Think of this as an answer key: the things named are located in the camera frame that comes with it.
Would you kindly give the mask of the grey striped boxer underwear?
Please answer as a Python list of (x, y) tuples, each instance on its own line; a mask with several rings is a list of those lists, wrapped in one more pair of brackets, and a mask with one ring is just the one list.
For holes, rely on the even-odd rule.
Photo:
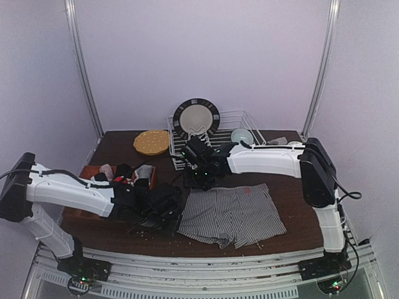
[(178, 233), (220, 249), (257, 244), (287, 229), (266, 184), (191, 190)]

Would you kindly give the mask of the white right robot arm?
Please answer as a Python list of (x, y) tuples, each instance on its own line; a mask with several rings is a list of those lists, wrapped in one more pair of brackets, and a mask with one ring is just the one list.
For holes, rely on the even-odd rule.
[(194, 167), (193, 183), (204, 191), (230, 174), (264, 173), (300, 179), (304, 201), (319, 222), (325, 256), (346, 251), (336, 169), (318, 139), (296, 145), (257, 146), (239, 141), (212, 147), (194, 136), (185, 143), (181, 155)]

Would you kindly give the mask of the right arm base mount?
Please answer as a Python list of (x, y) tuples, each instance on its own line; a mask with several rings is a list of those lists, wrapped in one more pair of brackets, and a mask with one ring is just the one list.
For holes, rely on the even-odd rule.
[(319, 258), (300, 261), (298, 267), (302, 281), (316, 279), (317, 287), (324, 295), (341, 293), (349, 282), (349, 270), (352, 268), (347, 252), (347, 235), (344, 240), (344, 248), (339, 253), (324, 251)]

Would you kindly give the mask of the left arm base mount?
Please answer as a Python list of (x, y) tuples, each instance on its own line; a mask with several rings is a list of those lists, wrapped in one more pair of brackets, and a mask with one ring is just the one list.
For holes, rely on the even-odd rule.
[(107, 282), (112, 264), (108, 261), (84, 256), (81, 245), (76, 246), (71, 257), (59, 258), (54, 255), (57, 269), (68, 274), (68, 292), (75, 297), (86, 295), (99, 282)]

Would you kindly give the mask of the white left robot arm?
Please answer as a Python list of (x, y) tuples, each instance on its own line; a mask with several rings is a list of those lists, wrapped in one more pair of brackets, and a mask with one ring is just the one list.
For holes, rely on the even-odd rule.
[(1, 179), (1, 218), (22, 224), (60, 260), (82, 256), (82, 246), (55, 223), (43, 203), (171, 230), (176, 229), (183, 209), (181, 190), (171, 184), (150, 188), (148, 179), (126, 176), (112, 181), (82, 179), (64, 169), (47, 169), (35, 161), (33, 153), (24, 153)]

